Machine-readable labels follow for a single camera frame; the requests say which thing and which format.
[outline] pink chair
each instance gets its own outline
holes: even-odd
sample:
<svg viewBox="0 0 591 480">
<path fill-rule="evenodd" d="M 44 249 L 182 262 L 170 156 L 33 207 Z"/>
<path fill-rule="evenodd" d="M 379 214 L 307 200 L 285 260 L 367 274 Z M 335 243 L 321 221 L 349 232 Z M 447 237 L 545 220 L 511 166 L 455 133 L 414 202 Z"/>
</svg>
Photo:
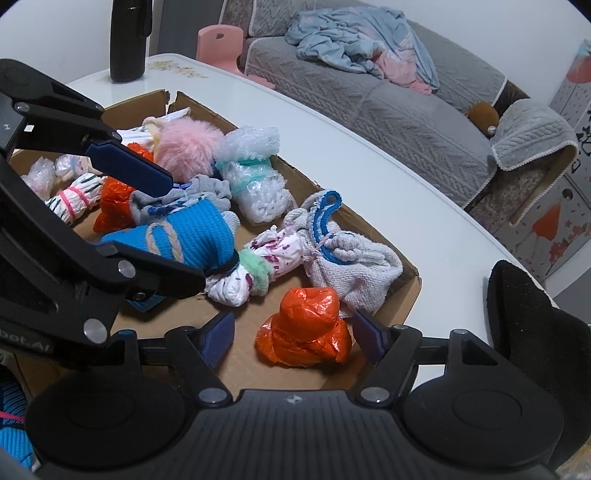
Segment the pink chair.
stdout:
<svg viewBox="0 0 591 480">
<path fill-rule="evenodd" d="M 244 75 L 238 70 L 236 61 L 242 54 L 243 45 L 244 32 L 241 28 L 232 25 L 210 25 L 199 30 L 197 34 L 196 59 L 274 90 L 275 85 L 263 77 Z"/>
</svg>

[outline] blue gripper pad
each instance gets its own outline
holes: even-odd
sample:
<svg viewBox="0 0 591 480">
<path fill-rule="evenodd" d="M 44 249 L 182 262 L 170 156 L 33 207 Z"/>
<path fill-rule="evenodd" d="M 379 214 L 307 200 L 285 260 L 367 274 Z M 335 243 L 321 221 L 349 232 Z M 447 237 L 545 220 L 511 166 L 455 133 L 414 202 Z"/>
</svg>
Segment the blue gripper pad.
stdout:
<svg viewBox="0 0 591 480">
<path fill-rule="evenodd" d="M 353 337 L 372 365 L 377 365 L 392 346 L 392 335 L 385 325 L 369 313 L 353 314 Z"/>
<path fill-rule="evenodd" d="M 234 341 L 234 314 L 218 313 L 199 329 L 199 353 L 205 363 L 216 368 Z"/>
<path fill-rule="evenodd" d="M 114 140 L 91 143 L 86 155 L 97 170 L 152 197 L 164 196 L 173 188 L 173 178 L 167 170 Z"/>
</svg>

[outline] white table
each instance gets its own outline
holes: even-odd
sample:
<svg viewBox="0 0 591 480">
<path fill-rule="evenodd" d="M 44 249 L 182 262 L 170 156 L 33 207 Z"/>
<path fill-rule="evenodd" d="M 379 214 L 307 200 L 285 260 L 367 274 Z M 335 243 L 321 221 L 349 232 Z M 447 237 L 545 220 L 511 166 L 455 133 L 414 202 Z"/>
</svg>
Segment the white table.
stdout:
<svg viewBox="0 0 591 480">
<path fill-rule="evenodd" d="M 177 91 L 239 127 L 278 127 L 280 156 L 343 201 L 418 268 L 423 288 L 406 324 L 425 336 L 465 328 L 489 340 L 486 285 L 501 259 L 518 261 L 451 200 L 379 148 L 277 92 L 175 54 L 147 60 L 142 79 L 115 85 L 107 70 L 70 86 L 104 107 L 158 89 Z M 422 368 L 419 382 L 443 372 Z"/>
</svg>

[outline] orange plastic bag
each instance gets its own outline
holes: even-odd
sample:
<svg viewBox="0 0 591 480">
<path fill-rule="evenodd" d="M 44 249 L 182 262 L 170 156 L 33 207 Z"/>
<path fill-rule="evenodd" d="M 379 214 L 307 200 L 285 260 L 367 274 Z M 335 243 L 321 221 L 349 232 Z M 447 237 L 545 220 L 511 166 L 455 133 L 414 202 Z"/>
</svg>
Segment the orange plastic bag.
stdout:
<svg viewBox="0 0 591 480">
<path fill-rule="evenodd" d="M 150 162 L 154 161 L 154 156 L 150 151 L 139 143 L 130 143 L 127 148 L 140 154 Z M 107 177 L 100 194 L 100 214 L 96 218 L 93 228 L 95 232 L 111 233 L 135 226 L 129 209 L 129 197 L 134 190 L 135 188 L 126 185 L 122 181 Z"/>
<path fill-rule="evenodd" d="M 339 318 L 339 296 L 330 287 L 288 291 L 279 312 L 261 326 L 255 340 L 261 355 L 291 367 L 345 363 L 352 344 L 347 324 Z"/>
</svg>

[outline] torn cardboard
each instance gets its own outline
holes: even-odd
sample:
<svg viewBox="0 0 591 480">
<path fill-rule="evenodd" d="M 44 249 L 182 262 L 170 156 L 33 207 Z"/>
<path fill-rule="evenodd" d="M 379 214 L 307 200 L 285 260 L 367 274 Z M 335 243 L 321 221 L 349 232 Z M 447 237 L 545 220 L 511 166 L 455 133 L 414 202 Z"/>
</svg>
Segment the torn cardboard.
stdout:
<svg viewBox="0 0 591 480">
<path fill-rule="evenodd" d="M 141 125 L 147 116 L 164 115 L 169 99 L 170 95 L 163 90 L 147 93 L 108 108 L 103 115 L 103 120 L 117 129 L 133 128 Z M 168 111 L 176 111 L 185 107 L 191 107 L 191 116 L 194 119 L 211 122 L 224 133 L 236 128 L 225 118 L 181 92 L 178 93 L 176 101 L 170 105 Z M 11 165 L 19 174 L 26 173 L 40 155 L 52 159 L 58 156 L 57 154 L 22 151 L 13 156 Z M 287 188 L 298 203 L 301 203 L 312 193 L 322 190 L 319 185 L 282 158 L 273 157 L 272 165 L 285 177 Z M 338 190 L 338 185 L 327 187 Z M 98 211 L 86 215 L 74 227 L 74 231 L 90 242 L 98 241 L 100 234 L 93 232 L 92 229 L 97 215 Z M 375 312 L 375 316 L 385 325 L 404 323 L 421 289 L 421 278 L 415 266 L 383 235 L 347 206 L 343 205 L 334 215 L 334 219 L 343 229 L 361 233 L 374 242 L 386 244 L 398 254 L 404 272 L 390 287 L 386 302 Z M 268 227 L 269 225 L 254 227 L 243 222 L 236 234 L 237 249 L 242 248 L 245 243 Z M 140 313 L 126 304 L 119 313 L 112 331 L 133 329 L 137 331 L 139 338 L 161 337 L 175 327 L 183 325 L 201 327 L 219 311 L 234 310 L 236 315 L 234 343 L 217 370 L 218 376 L 234 396 L 238 395 L 243 388 L 278 390 L 349 388 L 366 372 L 365 359 L 355 345 L 351 360 L 346 365 L 323 364 L 306 369 L 270 365 L 259 358 L 256 353 L 254 341 L 259 327 L 279 309 L 283 295 L 289 289 L 300 286 L 310 286 L 302 267 L 271 283 L 265 297 L 253 297 L 246 305 L 238 309 L 215 304 L 203 295 L 185 300 L 167 299 L 148 313 Z M 54 365 L 24 355 L 18 356 L 18 362 L 27 387 L 34 395 L 40 393 L 64 372 L 63 369 Z"/>
</svg>

